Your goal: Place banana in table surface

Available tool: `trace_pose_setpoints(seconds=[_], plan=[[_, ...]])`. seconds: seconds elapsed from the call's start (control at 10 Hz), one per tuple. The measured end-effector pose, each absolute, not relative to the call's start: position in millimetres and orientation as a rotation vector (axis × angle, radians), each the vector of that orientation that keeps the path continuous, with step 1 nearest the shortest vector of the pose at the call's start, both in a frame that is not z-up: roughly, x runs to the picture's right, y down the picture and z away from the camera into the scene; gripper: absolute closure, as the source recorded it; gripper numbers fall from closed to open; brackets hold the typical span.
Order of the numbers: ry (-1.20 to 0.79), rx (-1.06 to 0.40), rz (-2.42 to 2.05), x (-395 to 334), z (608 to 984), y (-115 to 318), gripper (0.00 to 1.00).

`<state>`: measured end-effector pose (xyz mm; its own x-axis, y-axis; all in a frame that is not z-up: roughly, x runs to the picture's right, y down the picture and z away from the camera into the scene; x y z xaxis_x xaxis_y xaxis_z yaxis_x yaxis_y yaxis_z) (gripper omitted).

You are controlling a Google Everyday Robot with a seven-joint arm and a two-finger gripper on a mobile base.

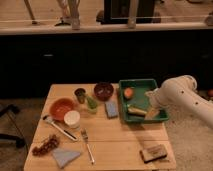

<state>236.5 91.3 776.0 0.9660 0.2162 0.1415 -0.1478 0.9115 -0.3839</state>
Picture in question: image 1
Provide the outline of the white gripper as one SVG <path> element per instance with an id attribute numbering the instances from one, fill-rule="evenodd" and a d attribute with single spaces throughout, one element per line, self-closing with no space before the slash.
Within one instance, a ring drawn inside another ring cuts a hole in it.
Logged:
<path id="1" fill-rule="evenodd" d="M 160 110 L 156 108 L 164 108 L 167 105 L 167 99 L 159 88 L 146 91 L 145 95 L 152 106 L 145 115 L 145 120 L 150 120 L 159 114 Z"/>

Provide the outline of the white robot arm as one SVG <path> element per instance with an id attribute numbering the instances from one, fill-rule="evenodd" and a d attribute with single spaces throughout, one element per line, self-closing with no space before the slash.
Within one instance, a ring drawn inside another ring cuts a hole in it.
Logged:
<path id="1" fill-rule="evenodd" d="M 213 129 L 213 103 L 200 97 L 197 81 L 191 75 L 183 75 L 165 80 L 159 88 L 146 91 L 149 103 L 154 108 L 164 109 L 174 104 L 197 115 Z"/>

